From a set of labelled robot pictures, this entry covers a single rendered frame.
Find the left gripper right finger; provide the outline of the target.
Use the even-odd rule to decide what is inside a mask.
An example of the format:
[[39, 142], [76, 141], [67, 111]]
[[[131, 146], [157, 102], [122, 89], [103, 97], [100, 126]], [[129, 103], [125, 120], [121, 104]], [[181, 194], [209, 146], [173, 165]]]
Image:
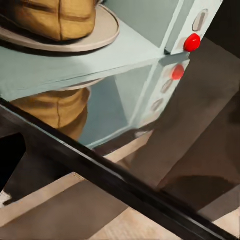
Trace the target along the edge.
[[227, 135], [224, 151], [240, 173], [240, 135], [229, 133]]

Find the microwave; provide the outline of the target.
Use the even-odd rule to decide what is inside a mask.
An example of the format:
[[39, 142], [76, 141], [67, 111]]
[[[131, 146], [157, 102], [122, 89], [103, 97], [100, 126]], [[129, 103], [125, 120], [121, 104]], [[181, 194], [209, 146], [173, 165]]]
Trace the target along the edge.
[[0, 0], [0, 126], [183, 240], [240, 240], [240, 0]]

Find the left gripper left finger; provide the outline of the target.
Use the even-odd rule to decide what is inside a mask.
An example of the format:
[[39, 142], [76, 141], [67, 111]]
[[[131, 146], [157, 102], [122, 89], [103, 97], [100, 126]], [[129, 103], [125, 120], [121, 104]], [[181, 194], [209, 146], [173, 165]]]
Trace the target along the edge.
[[0, 194], [26, 153], [21, 133], [0, 138]]

